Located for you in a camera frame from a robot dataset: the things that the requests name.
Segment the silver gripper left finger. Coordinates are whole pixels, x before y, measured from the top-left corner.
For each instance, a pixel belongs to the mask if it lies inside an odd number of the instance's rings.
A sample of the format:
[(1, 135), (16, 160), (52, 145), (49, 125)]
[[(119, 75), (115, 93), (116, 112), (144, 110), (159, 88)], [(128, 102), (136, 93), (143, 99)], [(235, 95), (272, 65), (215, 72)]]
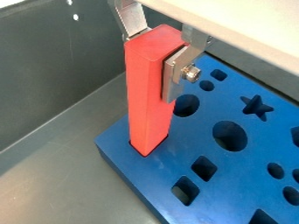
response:
[(145, 21), (143, 5), (136, 0), (107, 0), (107, 3), (124, 41), (136, 38), (151, 30)]

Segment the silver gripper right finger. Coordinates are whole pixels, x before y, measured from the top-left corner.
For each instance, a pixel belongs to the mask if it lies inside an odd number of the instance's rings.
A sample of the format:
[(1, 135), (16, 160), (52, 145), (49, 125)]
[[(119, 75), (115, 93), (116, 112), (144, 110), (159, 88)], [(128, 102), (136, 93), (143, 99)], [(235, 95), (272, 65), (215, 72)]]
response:
[(163, 90), (161, 97), (171, 103), (183, 92), (180, 80), (193, 83), (200, 77), (200, 69), (193, 65), (195, 59), (213, 42), (213, 37), (184, 24), (181, 26), (181, 46), (163, 63)]

